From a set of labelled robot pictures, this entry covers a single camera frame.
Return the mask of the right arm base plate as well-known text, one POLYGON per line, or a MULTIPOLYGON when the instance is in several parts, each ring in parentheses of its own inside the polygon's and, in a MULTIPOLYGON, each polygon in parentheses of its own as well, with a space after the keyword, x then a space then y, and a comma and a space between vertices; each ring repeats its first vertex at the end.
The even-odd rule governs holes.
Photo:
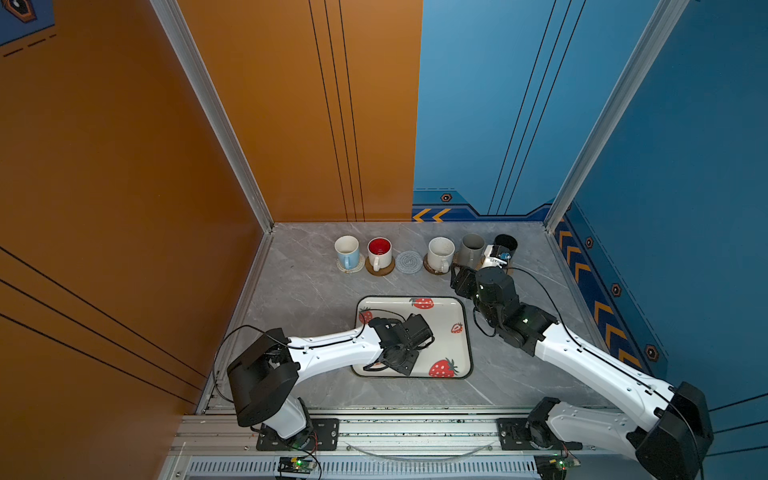
POLYGON ((529 422, 524 418, 496 420, 501 448, 512 450, 582 450, 580 442, 564 442, 555 436, 544 422, 529 422))

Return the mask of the aluminium front rail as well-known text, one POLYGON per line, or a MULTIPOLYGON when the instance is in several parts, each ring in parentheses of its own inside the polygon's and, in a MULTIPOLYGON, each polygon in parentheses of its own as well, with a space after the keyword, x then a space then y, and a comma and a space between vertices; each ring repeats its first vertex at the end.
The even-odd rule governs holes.
MULTIPOLYGON (((496 420, 524 418, 544 422, 564 442, 580 442, 582 450, 551 450, 582 456, 589 451, 636 457, 640 443, 637 425, 615 409, 574 407, 560 402, 546 413, 527 409, 467 408, 433 410, 344 409, 314 410, 310 417, 337 418, 339 436, 335 451, 321 454, 372 454, 384 457, 450 457, 477 451, 507 452, 501 448, 496 420)), ((172 456, 266 455, 258 451, 259 428, 244 428, 232 415, 187 416, 170 447, 172 456)))

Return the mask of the left aluminium corner post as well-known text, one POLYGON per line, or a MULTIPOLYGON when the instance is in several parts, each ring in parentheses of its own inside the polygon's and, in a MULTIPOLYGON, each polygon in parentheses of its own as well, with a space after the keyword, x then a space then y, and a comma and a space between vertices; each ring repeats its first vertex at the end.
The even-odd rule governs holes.
POLYGON ((150 4, 255 218, 261 229, 266 234, 271 234, 274 220, 179 3, 171 0, 151 0, 150 4))

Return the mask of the blue grey woven coaster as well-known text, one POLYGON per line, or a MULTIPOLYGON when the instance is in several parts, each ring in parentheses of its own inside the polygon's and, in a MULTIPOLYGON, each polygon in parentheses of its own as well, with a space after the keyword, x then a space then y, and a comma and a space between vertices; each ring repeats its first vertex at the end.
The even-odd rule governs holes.
POLYGON ((395 259, 396 269, 406 275, 414 275, 423 267, 423 256, 417 251, 401 252, 395 259))

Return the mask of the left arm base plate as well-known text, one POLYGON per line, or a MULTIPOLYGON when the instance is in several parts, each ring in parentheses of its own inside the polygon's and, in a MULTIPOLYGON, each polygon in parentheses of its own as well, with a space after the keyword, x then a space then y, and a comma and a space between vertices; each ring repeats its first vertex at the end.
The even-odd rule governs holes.
POLYGON ((266 425, 261 426, 256 449, 258 451, 335 451, 338 436, 339 420, 337 418, 311 417, 307 428, 287 439, 281 438, 274 429, 266 425))

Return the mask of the dark brown worn coaster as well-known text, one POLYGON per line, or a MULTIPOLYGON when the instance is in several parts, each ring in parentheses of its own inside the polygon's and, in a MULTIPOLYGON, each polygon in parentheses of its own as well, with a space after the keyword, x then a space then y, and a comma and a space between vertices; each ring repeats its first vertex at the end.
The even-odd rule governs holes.
POLYGON ((441 266, 441 268, 444 267, 445 270, 444 271, 442 271, 442 270, 435 270, 435 269, 432 268, 432 265, 429 263, 429 255, 427 254, 427 255, 425 255, 423 257, 423 267, 424 267, 424 269, 428 273, 430 273, 432 275, 436 275, 436 276, 446 275, 447 273, 450 272, 451 265, 452 265, 451 262, 448 262, 447 260, 446 261, 442 261, 441 260, 441 265, 440 266, 441 266))

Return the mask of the aluminium corner post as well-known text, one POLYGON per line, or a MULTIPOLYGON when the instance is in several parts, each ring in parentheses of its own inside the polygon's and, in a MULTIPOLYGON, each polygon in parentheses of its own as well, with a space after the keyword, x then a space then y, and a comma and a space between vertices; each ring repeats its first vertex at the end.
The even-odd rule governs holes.
POLYGON ((266 234, 271 234, 274 220, 179 3, 171 0, 151 0, 150 4, 255 218, 261 229, 266 234))
POLYGON ((544 229, 547 233, 554 233, 557 225, 564 219, 568 207, 575 200, 688 4, 688 0, 662 0, 657 3, 552 203, 544 220, 544 229))

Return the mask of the grey mug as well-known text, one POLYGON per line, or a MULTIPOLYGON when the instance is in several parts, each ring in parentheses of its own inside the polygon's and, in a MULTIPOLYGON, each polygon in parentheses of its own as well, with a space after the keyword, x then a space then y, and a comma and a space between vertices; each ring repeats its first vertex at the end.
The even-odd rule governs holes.
POLYGON ((483 262, 486 248, 485 239, 476 233, 466 234, 461 241, 456 263, 460 266, 477 270, 483 262))

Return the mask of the black mug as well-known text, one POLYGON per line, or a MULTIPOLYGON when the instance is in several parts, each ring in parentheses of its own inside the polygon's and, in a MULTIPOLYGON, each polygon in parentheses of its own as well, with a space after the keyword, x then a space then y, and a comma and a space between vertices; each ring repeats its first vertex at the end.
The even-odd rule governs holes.
POLYGON ((499 234, 494 238, 494 244, 506 248, 511 254, 514 254, 518 248, 518 241, 511 235, 499 234))

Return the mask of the right aluminium corner post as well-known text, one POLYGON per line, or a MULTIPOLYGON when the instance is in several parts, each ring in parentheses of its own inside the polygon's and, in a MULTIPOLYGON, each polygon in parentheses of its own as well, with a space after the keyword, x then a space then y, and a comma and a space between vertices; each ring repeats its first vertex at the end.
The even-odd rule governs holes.
POLYGON ((547 233, 554 233, 557 225, 564 219, 568 207, 575 200, 688 4, 688 0, 662 0, 657 3, 552 203, 544 220, 544 229, 547 233))

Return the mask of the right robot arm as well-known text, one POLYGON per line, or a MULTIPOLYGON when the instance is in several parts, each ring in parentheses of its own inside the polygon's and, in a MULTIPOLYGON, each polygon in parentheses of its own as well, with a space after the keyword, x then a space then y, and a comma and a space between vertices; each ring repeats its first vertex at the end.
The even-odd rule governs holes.
POLYGON ((542 399, 526 427, 531 443, 563 448, 581 443, 636 460, 656 479, 702 479, 714 440, 706 398, 694 385, 673 386, 626 365, 578 337, 558 316, 520 301, 499 267, 452 265, 451 288, 508 345, 570 374, 610 401, 609 413, 542 399))

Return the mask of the red interior white mug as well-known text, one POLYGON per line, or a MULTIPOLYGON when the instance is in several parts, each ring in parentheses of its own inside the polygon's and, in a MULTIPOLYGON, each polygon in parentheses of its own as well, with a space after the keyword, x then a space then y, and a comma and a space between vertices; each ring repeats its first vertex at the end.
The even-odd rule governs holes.
POLYGON ((377 237, 368 243, 368 258, 373 268, 385 268, 392 261, 392 243, 384 237, 377 237))

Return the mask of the white strawberry serving tray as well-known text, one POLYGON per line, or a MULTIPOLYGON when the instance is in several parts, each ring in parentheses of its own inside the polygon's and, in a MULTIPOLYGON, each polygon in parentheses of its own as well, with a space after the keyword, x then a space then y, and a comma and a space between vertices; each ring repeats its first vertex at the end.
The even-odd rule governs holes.
POLYGON ((463 379, 473 368, 466 311, 454 297, 368 296, 357 305, 360 325, 371 319, 390 318, 402 321, 411 314, 421 315, 434 342, 421 350, 410 378, 463 379))

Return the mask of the light blue mug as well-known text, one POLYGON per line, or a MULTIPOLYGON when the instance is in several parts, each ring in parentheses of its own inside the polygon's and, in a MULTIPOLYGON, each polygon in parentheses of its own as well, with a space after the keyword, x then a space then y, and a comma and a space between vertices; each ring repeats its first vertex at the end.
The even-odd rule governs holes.
POLYGON ((359 241, 352 235, 339 237, 334 243, 337 259, 340 259, 347 269, 354 267, 360 257, 359 241))

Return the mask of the light brown wooden coaster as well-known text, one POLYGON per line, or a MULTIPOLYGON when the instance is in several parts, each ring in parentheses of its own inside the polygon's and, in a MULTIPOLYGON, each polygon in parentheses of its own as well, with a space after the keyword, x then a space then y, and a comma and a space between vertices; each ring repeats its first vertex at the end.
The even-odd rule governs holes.
POLYGON ((365 268, 366 268, 366 270, 367 270, 367 272, 369 274, 371 274, 373 276, 376 276, 376 277, 382 277, 382 276, 389 275, 390 273, 392 273, 394 271, 394 269, 395 269, 395 261, 392 260, 389 263, 389 265, 386 266, 385 268, 380 268, 379 270, 375 270, 373 268, 373 265, 372 265, 370 259, 368 257, 366 257, 365 258, 365 268))

